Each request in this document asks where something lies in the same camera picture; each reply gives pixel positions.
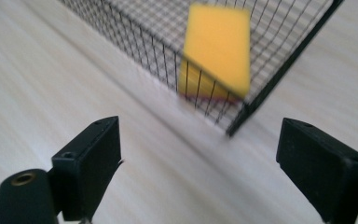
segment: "wire grid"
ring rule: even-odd
[[[134,61],[178,91],[177,78],[191,3],[247,8],[251,11],[251,89],[245,99],[227,90],[225,100],[213,100],[213,90],[226,89],[207,70],[189,61],[211,80],[211,97],[186,97],[204,115],[227,129],[247,109],[303,41],[333,0],[61,0]]]

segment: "wooden table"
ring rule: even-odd
[[[125,163],[95,223],[322,223],[275,161],[282,118],[358,150],[358,1],[347,0],[229,139],[54,0],[0,0],[0,183],[118,115]]]

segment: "metal mesh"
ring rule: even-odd
[[[130,55],[134,61],[178,91],[180,65],[200,70],[199,88],[208,88],[209,98],[185,97],[214,123],[224,129],[248,117],[260,92],[285,64],[314,28],[333,0],[61,0],[83,20]],[[238,98],[213,80],[213,74],[183,55],[188,9],[191,3],[247,8],[251,11],[251,89]],[[227,91],[227,98],[213,99]]]

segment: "yellow block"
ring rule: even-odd
[[[242,100],[250,89],[249,45],[248,10],[192,4],[184,54],[195,64],[182,59],[179,93],[190,98]]]

